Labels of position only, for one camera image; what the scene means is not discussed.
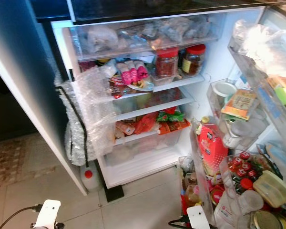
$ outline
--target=red packaging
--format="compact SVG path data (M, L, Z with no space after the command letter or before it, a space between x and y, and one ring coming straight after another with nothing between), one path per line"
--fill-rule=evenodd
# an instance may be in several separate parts
M158 115L158 111L144 115L144 117L135 126L134 133L139 135L142 132L149 131L156 123Z
M228 149L224 147L222 139L206 126L201 128L199 148L207 175L215 176L219 172L219 164L228 155Z

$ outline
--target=black cable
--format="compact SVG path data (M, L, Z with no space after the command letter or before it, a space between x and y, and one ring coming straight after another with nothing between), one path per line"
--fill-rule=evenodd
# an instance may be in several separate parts
M4 223L1 224L0 226L0 229L3 228L3 226L11 219L13 218L14 216L16 216L18 213L22 212L22 211L25 211L25 210L29 210L29 209L33 209L35 206L33 207L27 207L27 208L23 208L23 209L20 209L19 211L16 211L14 214L12 214L6 221L4 221Z

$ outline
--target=snack package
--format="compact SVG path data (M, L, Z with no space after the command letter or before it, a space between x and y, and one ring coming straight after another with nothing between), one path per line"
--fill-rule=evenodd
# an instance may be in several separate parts
M133 61L126 61L125 64L127 65L129 69L132 82L137 83L139 78L138 78L137 69L135 68Z
M135 68L138 73L138 80L142 80L148 77L147 69L145 68L143 61L134 61Z
M164 111L159 112L159 116L157 117L157 122L166 122L168 121L168 115Z
M127 135L131 135L134 132L134 130L135 130L134 126L132 126L132 125L130 125L128 123L125 123L123 121L116 122L115 126L116 126L116 128L122 130Z
M121 72L121 77L122 77L123 83L125 85L131 84L132 78L131 78L128 66L124 63L117 63L116 67Z
M170 122L183 122L184 121L184 113L181 113L179 111L175 111L174 114L168 115L168 120Z
M181 130L191 124L185 119L184 122L162 122L160 127L160 135L165 135L169 132Z
M251 112L257 107L258 100L253 91L239 89L221 109L222 113L249 120Z
M136 124L134 133L139 135L142 132L150 131L155 125L158 115L158 111L144 115L144 117Z

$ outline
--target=orange package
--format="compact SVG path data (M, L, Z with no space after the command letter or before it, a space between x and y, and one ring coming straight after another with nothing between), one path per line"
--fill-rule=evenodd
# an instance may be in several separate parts
M161 127L159 129L160 135L165 135L172 131L181 130L190 125L191 124L187 120L184 120L184 122L161 122Z

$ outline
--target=red bottle cap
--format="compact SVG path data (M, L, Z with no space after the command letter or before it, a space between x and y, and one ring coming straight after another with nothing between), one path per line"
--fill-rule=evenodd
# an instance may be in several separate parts
M238 157L238 156L236 156L236 157L233 159L233 165L235 165L235 166L241 165L242 162L243 162L242 159L241 159L240 157Z
M250 189L250 188L252 188L253 183L252 183L252 181L251 181L250 179L244 178L244 179L242 179L242 180L240 181L240 185L241 185L241 187L243 187L244 189Z
M159 49L157 50L157 55L160 58L172 58L178 55L179 48L169 48L169 49Z
M248 172L248 176L250 177L255 177L256 176L256 171L255 170L251 170Z
M250 157L250 154L249 154L248 152L246 152L246 151L243 151L243 152L240 153L239 156L240 156L240 158L243 159L243 160L248 160L249 157Z
M194 45L194 46L188 47L186 49L186 52L189 54L193 54L193 55L203 54L205 52L205 45L199 44L199 45Z
M247 174L243 168L239 168L236 173L239 177L244 177Z
M242 164L242 168L243 168L244 170L248 171L248 170L252 169L252 165L251 165L250 163L248 163L248 162L244 162L244 163Z
M93 176L93 173L90 170L85 171L85 177L91 178Z
M212 200L216 203L216 205L219 203L221 196L223 195L223 191L220 189L214 189L212 191Z

